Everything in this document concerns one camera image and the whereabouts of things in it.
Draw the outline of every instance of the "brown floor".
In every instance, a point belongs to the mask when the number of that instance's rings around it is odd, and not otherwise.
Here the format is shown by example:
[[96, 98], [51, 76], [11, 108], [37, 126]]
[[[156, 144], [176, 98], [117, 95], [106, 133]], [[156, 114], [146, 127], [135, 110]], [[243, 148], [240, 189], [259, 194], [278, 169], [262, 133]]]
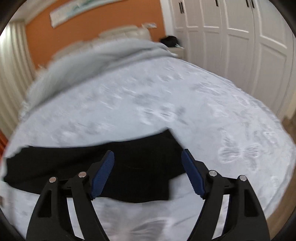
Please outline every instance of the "brown floor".
[[[293, 138], [296, 143], [296, 125], [284, 118], [282, 122], [285, 130], [288, 134]], [[293, 210], [296, 207], [296, 169], [294, 170], [294, 174], [290, 181], [289, 186], [286, 189], [286, 192], [279, 204], [278, 208], [274, 211], [274, 213], [267, 220], [267, 224], [269, 227], [270, 238], [273, 238], [283, 227], [283, 225], [287, 222]]]

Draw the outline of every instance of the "orange wall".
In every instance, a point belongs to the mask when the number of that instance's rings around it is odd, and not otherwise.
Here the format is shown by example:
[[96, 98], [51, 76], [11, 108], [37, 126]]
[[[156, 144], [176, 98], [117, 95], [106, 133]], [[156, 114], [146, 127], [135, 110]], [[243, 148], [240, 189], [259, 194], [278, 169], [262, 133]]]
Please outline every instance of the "orange wall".
[[84, 12], [67, 22], [52, 28], [49, 13], [70, 0], [58, 0], [26, 26], [32, 60], [46, 65], [53, 54], [79, 40], [91, 40], [102, 31], [122, 25], [156, 23], [150, 29], [152, 39], [159, 41], [165, 36], [163, 16], [159, 0], [125, 0], [107, 4]]

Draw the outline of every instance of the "beige curtain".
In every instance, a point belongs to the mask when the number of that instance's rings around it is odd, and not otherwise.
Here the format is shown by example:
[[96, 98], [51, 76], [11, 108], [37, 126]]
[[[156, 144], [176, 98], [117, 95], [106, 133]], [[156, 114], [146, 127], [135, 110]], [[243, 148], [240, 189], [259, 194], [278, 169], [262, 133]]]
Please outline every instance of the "beige curtain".
[[9, 138], [35, 70], [24, 22], [9, 23], [0, 36], [0, 130]]

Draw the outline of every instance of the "folded clothing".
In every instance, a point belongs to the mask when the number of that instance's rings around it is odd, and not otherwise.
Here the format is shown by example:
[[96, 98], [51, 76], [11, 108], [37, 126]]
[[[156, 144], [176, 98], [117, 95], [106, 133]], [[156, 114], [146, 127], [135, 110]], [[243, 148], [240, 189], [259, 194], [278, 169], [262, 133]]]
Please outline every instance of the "folded clothing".
[[101, 196], [140, 203], [168, 200], [169, 180], [183, 174], [183, 148], [169, 130], [141, 139], [90, 147], [43, 148], [29, 146], [7, 159], [4, 181], [10, 186], [40, 194], [46, 181], [72, 178], [102, 159], [106, 151], [115, 164]]

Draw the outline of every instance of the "blue gripper pad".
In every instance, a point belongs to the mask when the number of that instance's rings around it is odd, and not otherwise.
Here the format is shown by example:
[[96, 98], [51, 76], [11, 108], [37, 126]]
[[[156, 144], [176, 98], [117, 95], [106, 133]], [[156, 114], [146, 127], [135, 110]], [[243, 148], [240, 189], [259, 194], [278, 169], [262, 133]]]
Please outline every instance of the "blue gripper pad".
[[93, 178], [91, 182], [91, 198], [95, 199], [99, 197], [103, 191], [103, 188], [107, 182], [107, 179], [112, 171], [114, 166], [114, 153], [112, 151], [109, 152], [108, 156], [105, 158], [103, 164], [100, 169], [96, 173], [96, 176]]
[[202, 197], [205, 194], [204, 183], [201, 174], [194, 165], [195, 160], [191, 158], [186, 150], [182, 151], [181, 160], [194, 192]]

